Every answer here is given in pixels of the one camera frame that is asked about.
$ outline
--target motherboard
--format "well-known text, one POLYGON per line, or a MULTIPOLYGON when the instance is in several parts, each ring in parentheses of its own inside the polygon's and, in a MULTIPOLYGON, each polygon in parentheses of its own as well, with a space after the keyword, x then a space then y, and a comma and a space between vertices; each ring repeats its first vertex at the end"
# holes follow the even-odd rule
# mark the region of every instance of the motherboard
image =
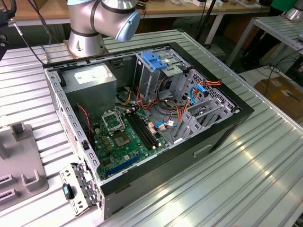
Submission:
POLYGON ((93 124, 95 153, 100 161, 97 173, 102 180, 169 146, 161 134, 151 133, 151 121, 144 110, 128 113, 116 111, 115 115, 111 114, 93 124), (109 130, 115 127, 120 129, 114 132, 109 130))

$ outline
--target chip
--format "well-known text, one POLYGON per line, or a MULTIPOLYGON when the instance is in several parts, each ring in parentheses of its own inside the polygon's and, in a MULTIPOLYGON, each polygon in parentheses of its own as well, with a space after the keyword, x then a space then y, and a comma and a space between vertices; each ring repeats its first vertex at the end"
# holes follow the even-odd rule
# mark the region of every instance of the chip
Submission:
POLYGON ((113 139, 118 147, 121 147, 131 142, 131 140, 128 138, 125 132, 116 133, 115 135, 113 135, 113 139))
POLYGON ((105 160, 103 160, 103 161, 101 161, 101 162, 102 162, 102 164, 103 164, 104 166, 107 166, 107 165, 109 165, 109 164, 112 163, 112 162, 110 161, 109 158, 107 158, 107 159, 105 159, 105 160))

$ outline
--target red cable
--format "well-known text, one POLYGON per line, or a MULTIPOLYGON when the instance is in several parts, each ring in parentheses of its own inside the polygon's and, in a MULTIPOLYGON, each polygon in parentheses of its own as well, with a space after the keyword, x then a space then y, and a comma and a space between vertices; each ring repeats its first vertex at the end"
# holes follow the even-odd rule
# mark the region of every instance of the red cable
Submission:
POLYGON ((76 105, 76 106, 79 107, 79 108, 84 112, 84 114, 85 114, 85 116, 86 116, 87 123, 88 123, 88 125, 89 125, 89 140, 90 140, 90 138, 91 138, 91 132, 90 132, 89 116, 88 116, 87 112, 85 111, 85 109, 84 109, 82 106, 80 106, 80 105, 76 105))

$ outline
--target metal workbench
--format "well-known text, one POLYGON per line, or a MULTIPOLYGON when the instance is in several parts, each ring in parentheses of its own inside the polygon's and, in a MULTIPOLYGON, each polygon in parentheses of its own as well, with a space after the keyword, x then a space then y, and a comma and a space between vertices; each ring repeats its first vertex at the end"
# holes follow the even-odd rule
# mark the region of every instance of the metal workbench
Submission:
POLYGON ((288 46, 293 48, 295 51, 303 53, 303 42, 298 39, 298 36, 303 34, 303 22, 292 22, 284 16, 256 17, 250 21, 241 39, 238 41, 227 61, 228 66, 231 66, 232 62, 235 60, 254 26, 261 28, 284 44, 284 47, 281 48, 280 53, 278 54, 280 57, 276 59, 276 62, 284 56, 283 53, 288 46))
MULTIPOLYGON (((97 209, 79 218, 61 190, 59 171, 74 160, 54 112, 43 70, 27 49, 0 62, 0 127, 26 121, 49 189, 0 212, 1 226, 291 226, 303 212, 303 129, 186 33, 105 39, 113 51, 177 42, 252 106, 255 112, 226 142, 156 190, 102 223, 97 209)), ((34 48, 43 58, 43 50, 34 48)), ((70 59, 63 44, 46 46, 51 61, 70 59)))

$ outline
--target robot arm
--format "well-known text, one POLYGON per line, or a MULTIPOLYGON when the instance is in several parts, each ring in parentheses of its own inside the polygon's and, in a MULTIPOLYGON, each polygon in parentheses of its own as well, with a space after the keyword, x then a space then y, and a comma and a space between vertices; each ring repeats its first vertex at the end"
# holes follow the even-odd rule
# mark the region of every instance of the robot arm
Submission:
POLYGON ((140 22, 136 3, 136 0, 68 0, 70 52, 76 57, 102 54, 101 34, 121 42, 130 40, 140 22))
MULTIPOLYGON (((15 0, 10 1, 11 8, 7 11, 0 9, 0 28, 9 25, 10 19, 15 16, 17 11, 17 5, 15 0)), ((3 58, 6 50, 8 49, 9 43, 5 35, 0 34, 0 61, 3 58)))

